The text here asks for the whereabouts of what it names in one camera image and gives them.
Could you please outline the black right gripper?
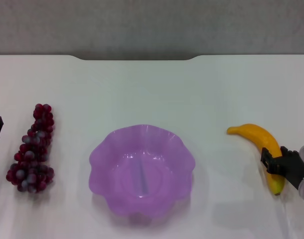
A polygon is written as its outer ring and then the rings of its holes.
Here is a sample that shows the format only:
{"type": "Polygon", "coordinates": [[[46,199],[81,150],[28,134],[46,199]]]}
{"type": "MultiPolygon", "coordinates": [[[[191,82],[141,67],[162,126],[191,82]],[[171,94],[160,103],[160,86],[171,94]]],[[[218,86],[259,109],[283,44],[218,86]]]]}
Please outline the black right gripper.
{"type": "Polygon", "coordinates": [[[261,162],[269,174],[277,172],[278,175],[284,176],[298,190],[300,183],[304,180],[304,161],[295,150],[288,150],[284,146],[281,146],[280,150],[282,156],[274,159],[269,151],[263,147],[261,162]]]}

